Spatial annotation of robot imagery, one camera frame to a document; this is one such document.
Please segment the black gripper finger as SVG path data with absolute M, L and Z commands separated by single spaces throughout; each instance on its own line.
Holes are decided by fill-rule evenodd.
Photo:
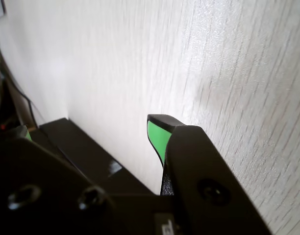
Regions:
M 148 139 L 170 177 L 184 231 L 192 235 L 268 235 L 270 230 L 199 126 L 149 114 Z
M 0 235 L 118 235 L 103 190 L 26 138 L 0 140 Z

